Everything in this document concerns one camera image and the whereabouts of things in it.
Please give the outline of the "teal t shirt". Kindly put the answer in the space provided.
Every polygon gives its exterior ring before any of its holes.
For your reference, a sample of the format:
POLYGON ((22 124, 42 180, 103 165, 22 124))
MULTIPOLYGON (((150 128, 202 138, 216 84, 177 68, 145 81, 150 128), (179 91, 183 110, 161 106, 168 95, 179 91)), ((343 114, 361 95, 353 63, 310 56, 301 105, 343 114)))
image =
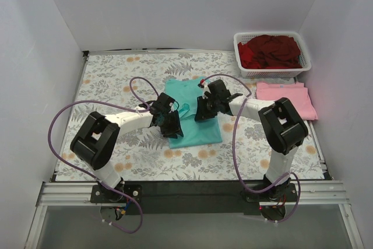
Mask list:
POLYGON ((196 122, 197 98, 203 93, 198 87, 197 80, 166 81, 165 92, 178 102, 179 118, 183 137, 169 139, 169 147, 172 149, 191 146, 208 145, 222 142, 222 137, 217 119, 212 118, 202 122, 196 122))

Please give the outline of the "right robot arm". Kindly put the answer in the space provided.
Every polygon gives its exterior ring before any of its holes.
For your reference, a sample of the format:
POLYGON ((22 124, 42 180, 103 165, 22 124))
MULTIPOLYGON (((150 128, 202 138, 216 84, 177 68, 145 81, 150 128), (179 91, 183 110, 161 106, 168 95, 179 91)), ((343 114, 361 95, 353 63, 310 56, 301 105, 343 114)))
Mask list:
POLYGON ((235 172, 244 190, 252 194, 264 193, 271 201, 277 201, 285 193, 283 184, 295 174, 290 171, 294 155, 308 136, 308 128, 287 98, 276 101, 250 99, 241 94, 220 100, 217 97, 198 97, 195 121, 206 121, 219 113, 236 117, 232 151, 235 172), (261 123, 266 140, 272 148, 269 167, 263 177, 263 189, 252 189, 240 175, 235 155, 236 129, 240 117, 261 123))

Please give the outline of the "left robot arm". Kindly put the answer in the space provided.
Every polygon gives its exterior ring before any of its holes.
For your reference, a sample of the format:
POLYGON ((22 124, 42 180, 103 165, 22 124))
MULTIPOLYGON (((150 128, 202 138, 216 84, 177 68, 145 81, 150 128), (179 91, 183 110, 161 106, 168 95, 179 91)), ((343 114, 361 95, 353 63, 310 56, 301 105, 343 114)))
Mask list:
POLYGON ((96 111, 89 114, 71 142, 71 151, 92 170, 101 185, 106 185, 104 195, 111 202, 123 198, 123 179, 115 171, 111 156, 117 139, 124 134, 143 128, 159 127, 165 138, 178 139, 184 136, 177 111, 168 113, 144 111, 102 115, 96 111))

